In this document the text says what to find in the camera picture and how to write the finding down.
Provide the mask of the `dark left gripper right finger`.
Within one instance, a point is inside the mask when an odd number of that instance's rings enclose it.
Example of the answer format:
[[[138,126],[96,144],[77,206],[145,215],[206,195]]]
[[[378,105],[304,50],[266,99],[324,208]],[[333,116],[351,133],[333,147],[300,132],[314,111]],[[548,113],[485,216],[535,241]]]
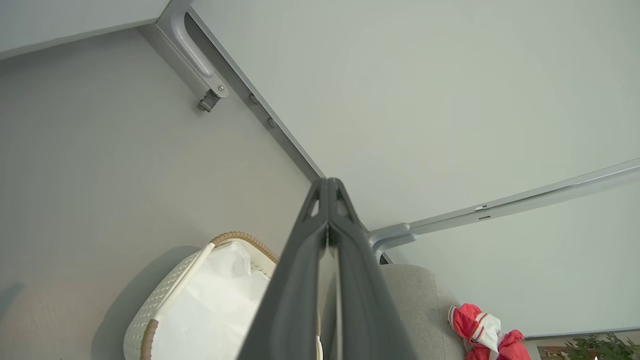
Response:
[[[339,360],[416,360],[409,334],[345,185],[328,180],[328,244],[337,262]]]

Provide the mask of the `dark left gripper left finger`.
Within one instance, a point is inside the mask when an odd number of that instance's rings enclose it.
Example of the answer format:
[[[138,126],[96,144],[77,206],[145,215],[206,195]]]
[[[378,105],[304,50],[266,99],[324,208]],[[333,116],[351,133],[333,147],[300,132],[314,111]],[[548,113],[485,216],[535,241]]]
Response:
[[[328,182],[320,178],[311,184],[238,359],[317,358],[319,260],[329,221]]]

